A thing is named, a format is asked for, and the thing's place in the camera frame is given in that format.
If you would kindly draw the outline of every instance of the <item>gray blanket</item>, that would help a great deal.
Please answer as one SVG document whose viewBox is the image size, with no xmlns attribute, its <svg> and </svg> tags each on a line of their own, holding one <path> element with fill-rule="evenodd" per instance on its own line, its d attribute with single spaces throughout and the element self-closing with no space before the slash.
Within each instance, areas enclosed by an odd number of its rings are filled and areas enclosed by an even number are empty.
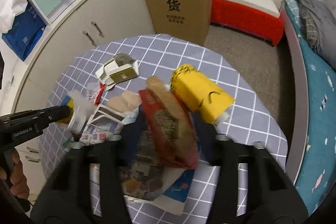
<svg viewBox="0 0 336 224">
<path fill-rule="evenodd" d="M 316 52 L 336 70 L 336 19 L 318 0 L 297 0 L 311 15 L 318 31 Z"/>
</svg>

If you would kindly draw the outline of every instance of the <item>plaid cloth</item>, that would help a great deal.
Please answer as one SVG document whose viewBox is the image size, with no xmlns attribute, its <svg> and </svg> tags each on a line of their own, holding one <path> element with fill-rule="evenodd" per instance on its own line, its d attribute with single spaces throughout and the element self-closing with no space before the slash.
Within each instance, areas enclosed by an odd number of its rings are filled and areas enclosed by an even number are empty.
<svg viewBox="0 0 336 224">
<path fill-rule="evenodd" d="M 291 13 L 294 16 L 295 23 L 296 25 L 299 26 L 301 29 L 303 24 L 302 24 L 302 19 L 300 17 L 300 12 L 299 12 L 299 5 L 295 0 L 284 0 L 288 6 L 288 8 L 291 10 Z"/>
<path fill-rule="evenodd" d="M 317 47 L 317 41 L 319 39 L 319 33 L 317 26 L 314 22 L 314 19 L 310 15 L 308 9 L 303 7 L 303 5 L 300 5 L 300 15 L 303 20 L 303 29 L 306 35 L 308 45 L 314 52 L 317 52 L 316 47 Z"/>
</svg>

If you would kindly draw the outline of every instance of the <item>white cabinet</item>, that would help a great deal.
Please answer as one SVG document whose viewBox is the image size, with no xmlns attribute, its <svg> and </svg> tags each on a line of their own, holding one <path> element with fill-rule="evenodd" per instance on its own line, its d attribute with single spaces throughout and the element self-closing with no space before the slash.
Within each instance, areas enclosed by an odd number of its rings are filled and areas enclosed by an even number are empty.
<svg viewBox="0 0 336 224">
<path fill-rule="evenodd" d="M 88 0 L 76 12 L 98 45 L 155 33 L 146 0 Z"/>
<path fill-rule="evenodd" d="M 42 170 L 41 156 L 35 153 L 18 151 L 30 190 L 28 200 L 34 202 L 41 192 L 46 180 Z"/>
<path fill-rule="evenodd" d="M 29 141 L 26 141 L 15 147 L 17 151 L 33 153 L 33 151 L 39 151 L 37 137 Z"/>
<path fill-rule="evenodd" d="M 35 61 L 28 80 L 48 94 L 43 97 L 43 106 L 55 86 L 55 81 L 71 64 L 73 59 L 94 46 L 82 33 L 87 27 L 74 12 L 55 32 Z"/>
</svg>

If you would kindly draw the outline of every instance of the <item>blue bedsheet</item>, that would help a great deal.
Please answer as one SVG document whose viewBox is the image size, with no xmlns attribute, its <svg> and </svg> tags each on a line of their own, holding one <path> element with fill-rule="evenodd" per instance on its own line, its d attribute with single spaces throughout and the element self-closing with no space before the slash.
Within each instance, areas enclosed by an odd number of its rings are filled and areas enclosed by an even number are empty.
<svg viewBox="0 0 336 224">
<path fill-rule="evenodd" d="M 290 9 L 285 8 L 298 35 L 307 73 L 308 139 L 295 187 L 311 215 L 336 179 L 336 73 L 311 50 Z"/>
</svg>

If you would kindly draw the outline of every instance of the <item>plastic wrapper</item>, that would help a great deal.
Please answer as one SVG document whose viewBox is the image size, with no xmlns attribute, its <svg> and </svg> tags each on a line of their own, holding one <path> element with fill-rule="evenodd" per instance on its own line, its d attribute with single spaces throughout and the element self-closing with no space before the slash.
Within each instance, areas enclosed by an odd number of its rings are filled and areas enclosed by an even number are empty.
<svg viewBox="0 0 336 224">
<path fill-rule="evenodd" d="M 152 90 L 139 90 L 139 95 L 152 131 L 159 164 L 195 169 L 198 166 L 198 149 L 188 112 L 158 78 L 149 78 L 147 87 Z"/>
<path fill-rule="evenodd" d="M 88 83 L 86 87 L 86 99 L 92 104 L 99 105 L 105 85 L 102 83 Z"/>
</svg>

